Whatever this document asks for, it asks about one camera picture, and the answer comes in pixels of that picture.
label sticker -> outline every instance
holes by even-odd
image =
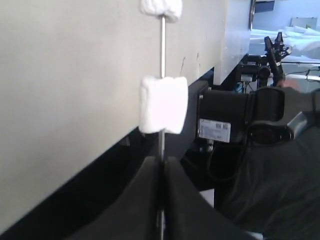
[[[199,138],[230,143],[231,124],[228,122],[199,120]]]

white label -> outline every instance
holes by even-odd
[[[199,138],[229,143],[231,124],[228,122],[199,120]]]

black fabric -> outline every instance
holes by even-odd
[[[320,129],[248,149],[219,211],[239,227],[277,240],[320,239]]]
[[[68,240],[150,240],[156,234],[159,161],[147,157],[119,199]]]
[[[166,229],[170,240],[252,240],[202,198],[185,174],[180,161],[165,163]]]

